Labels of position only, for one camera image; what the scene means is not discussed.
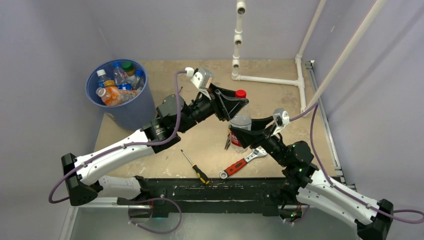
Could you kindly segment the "red label clear bottle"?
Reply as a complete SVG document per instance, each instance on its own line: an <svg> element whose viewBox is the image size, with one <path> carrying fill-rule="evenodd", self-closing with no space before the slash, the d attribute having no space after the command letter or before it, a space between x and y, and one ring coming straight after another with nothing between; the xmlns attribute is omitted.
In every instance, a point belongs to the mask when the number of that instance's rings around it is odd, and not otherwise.
<svg viewBox="0 0 424 240"><path fill-rule="evenodd" d="M240 112L230 121L229 126L244 130L251 130L252 118L250 113L250 107L248 105L244 106L240 110ZM246 148L242 147L236 135L231 130L229 130L229 136L230 145L237 154L242 154L247 151Z"/></svg>

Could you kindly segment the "blue label bottle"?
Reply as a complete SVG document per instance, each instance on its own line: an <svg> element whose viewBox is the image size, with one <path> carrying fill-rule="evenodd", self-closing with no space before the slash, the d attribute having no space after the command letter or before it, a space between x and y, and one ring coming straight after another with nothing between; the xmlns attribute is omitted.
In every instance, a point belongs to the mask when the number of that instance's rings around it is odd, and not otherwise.
<svg viewBox="0 0 424 240"><path fill-rule="evenodd" d="M134 79L132 82L133 90L142 90L145 86L145 73L142 70L136 70L134 74Z"/></svg>
<svg viewBox="0 0 424 240"><path fill-rule="evenodd" d="M104 88L105 82L111 80L104 69L97 70L96 74L98 76L97 86L99 88Z"/></svg>

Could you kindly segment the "green cap clear bottle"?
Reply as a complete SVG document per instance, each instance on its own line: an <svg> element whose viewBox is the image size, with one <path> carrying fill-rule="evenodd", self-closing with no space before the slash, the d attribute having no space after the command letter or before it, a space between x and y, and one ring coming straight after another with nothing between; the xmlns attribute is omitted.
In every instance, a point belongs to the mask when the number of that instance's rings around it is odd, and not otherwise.
<svg viewBox="0 0 424 240"><path fill-rule="evenodd" d="M126 75L127 75L127 79L128 81L132 84L135 85L137 83L137 79L136 79L136 68L134 67L133 63L130 61L124 61L122 62L122 69L125 71Z"/></svg>

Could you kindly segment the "crushed orange label bottle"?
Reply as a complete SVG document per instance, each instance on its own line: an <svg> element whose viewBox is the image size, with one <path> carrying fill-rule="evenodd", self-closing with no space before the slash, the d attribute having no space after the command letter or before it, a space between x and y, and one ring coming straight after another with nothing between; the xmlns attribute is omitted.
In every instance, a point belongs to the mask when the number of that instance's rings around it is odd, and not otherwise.
<svg viewBox="0 0 424 240"><path fill-rule="evenodd" d="M113 107L129 102L140 93L140 90L118 89L113 86L99 87L95 93L106 106Z"/></svg>

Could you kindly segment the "blue label bottle back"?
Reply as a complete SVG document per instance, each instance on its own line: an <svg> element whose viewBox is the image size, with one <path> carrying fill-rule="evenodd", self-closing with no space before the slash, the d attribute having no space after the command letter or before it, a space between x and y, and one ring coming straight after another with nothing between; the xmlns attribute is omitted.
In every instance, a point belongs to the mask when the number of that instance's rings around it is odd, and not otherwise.
<svg viewBox="0 0 424 240"><path fill-rule="evenodd" d="M105 82L111 80L104 69L97 70L96 74L98 76L97 86L99 88L104 88Z"/></svg>

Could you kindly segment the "pepsi label clear bottle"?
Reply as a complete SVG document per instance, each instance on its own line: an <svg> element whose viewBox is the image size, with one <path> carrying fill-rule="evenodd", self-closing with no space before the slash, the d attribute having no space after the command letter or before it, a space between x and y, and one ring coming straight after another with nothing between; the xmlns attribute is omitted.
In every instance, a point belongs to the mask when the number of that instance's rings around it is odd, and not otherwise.
<svg viewBox="0 0 424 240"><path fill-rule="evenodd" d="M120 90L131 90L132 86L128 79L127 73L122 68L121 62L116 61L113 63L113 74L115 85Z"/></svg>

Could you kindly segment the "orange juice bottle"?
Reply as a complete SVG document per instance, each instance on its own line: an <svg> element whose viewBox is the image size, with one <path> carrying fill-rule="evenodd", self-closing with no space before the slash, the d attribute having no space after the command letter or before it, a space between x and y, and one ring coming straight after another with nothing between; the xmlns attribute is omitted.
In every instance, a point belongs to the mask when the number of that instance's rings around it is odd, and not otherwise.
<svg viewBox="0 0 424 240"><path fill-rule="evenodd" d="M105 80L103 82L103 87L105 89L116 89L117 88L116 83L115 83L114 80Z"/></svg>

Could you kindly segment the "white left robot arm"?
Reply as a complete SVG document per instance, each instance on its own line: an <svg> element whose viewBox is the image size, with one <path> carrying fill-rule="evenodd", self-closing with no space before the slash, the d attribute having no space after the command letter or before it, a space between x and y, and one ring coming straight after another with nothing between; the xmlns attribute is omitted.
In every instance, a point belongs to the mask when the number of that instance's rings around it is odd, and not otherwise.
<svg viewBox="0 0 424 240"><path fill-rule="evenodd" d="M85 205L96 198L118 197L138 205L146 203L149 191L139 177L109 177L107 174L134 160L148 157L181 141L185 133L200 122L216 116L220 121L232 120L249 100L240 91L210 84L190 104L177 93L167 96L156 109L157 117L127 138L99 151L82 156L67 153L61 157L62 182L71 206Z"/></svg>

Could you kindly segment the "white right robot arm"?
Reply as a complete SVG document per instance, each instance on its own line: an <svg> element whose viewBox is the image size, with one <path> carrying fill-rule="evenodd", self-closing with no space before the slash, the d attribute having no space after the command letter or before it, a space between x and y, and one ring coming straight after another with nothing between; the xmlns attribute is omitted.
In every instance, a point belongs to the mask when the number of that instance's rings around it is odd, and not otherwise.
<svg viewBox="0 0 424 240"><path fill-rule="evenodd" d="M393 204L375 200L350 189L312 163L314 155L307 142L284 144L271 117L254 119L252 129L231 126L230 131L244 148L264 149L280 166L286 180L280 189L283 204L295 201L332 215L356 229L362 240L385 240L394 212Z"/></svg>

